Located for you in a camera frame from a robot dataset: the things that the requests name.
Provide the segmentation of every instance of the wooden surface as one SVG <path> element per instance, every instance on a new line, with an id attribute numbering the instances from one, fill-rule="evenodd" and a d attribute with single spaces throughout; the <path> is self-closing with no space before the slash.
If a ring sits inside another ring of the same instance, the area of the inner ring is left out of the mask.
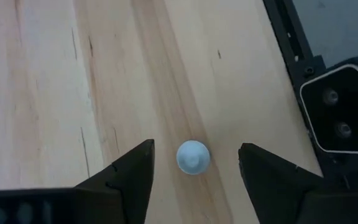
<path id="1" fill-rule="evenodd" d="M 320 173 L 262 0 L 0 0 L 0 189 L 73 186 L 147 138 L 147 223 L 257 223 L 244 141 Z M 187 139 L 207 173 L 177 167 Z"/>

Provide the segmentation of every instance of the wood grain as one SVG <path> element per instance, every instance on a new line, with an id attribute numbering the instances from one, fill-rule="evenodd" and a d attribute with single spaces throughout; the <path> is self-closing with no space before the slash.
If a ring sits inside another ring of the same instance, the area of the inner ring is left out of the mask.
<path id="1" fill-rule="evenodd" d="M 244 141 L 320 173 L 262 1 L 0 0 L 0 189 L 75 185 L 147 138 L 147 223 L 257 223 Z"/>

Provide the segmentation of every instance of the light blue ball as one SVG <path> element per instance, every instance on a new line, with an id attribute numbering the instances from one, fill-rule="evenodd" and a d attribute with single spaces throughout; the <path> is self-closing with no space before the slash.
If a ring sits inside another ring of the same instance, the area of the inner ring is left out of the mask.
<path id="1" fill-rule="evenodd" d="M 208 149 L 198 141 L 185 141 L 177 152 L 179 168 L 186 174 L 197 175 L 205 172 L 210 161 Z"/>

